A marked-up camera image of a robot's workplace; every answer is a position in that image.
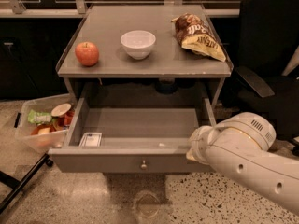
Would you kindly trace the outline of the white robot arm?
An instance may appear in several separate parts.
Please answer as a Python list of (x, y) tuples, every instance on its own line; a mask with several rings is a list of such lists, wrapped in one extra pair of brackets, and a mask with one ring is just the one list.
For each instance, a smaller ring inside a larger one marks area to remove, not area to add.
[(244, 112), (194, 130), (186, 158), (299, 215), (299, 160), (271, 153), (275, 139), (265, 118)]

